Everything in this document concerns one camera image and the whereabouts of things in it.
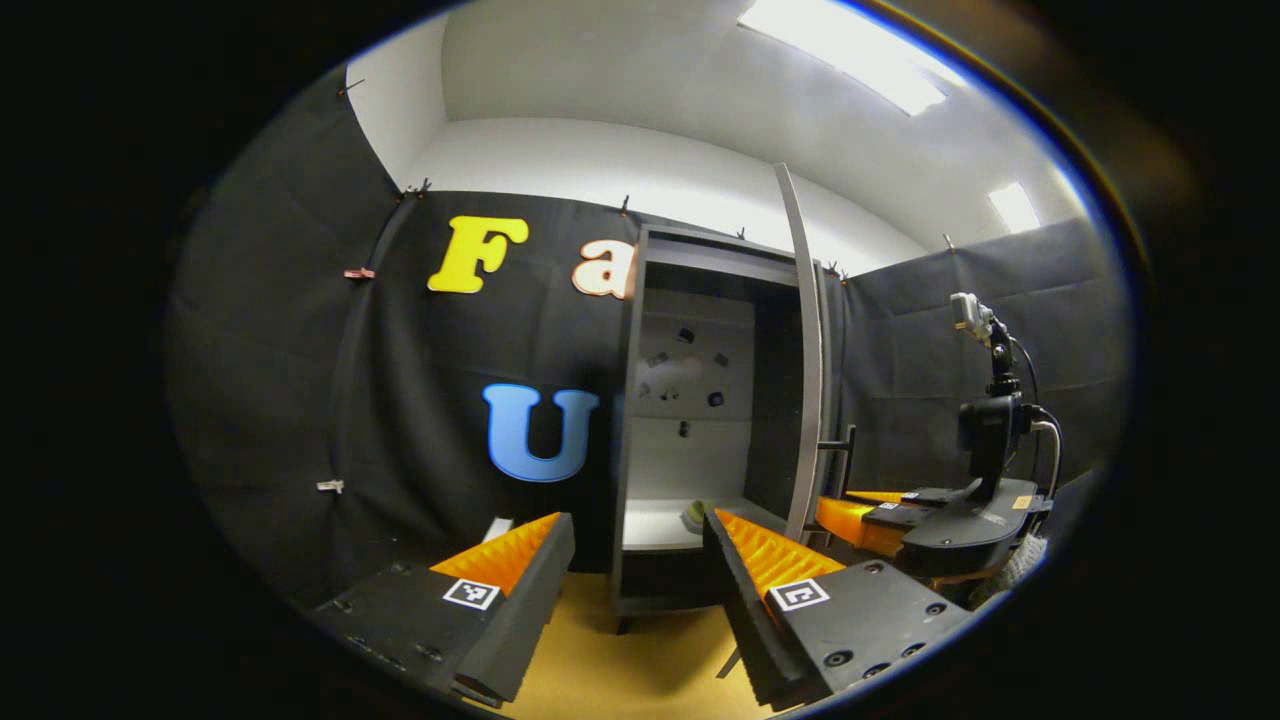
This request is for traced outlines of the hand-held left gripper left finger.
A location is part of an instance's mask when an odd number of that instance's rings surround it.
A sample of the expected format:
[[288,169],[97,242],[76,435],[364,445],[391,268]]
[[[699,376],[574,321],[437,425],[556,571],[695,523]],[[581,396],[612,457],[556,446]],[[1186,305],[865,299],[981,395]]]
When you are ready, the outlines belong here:
[[310,618],[374,667],[429,694],[516,700],[575,555],[552,512],[434,564],[399,561]]

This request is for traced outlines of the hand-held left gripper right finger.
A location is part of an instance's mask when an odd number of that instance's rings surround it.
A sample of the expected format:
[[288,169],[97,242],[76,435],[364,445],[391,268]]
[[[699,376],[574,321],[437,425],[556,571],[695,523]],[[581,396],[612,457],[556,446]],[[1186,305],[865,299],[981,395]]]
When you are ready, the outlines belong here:
[[972,621],[883,560],[845,565],[723,509],[701,538],[756,702],[774,711],[905,673]]

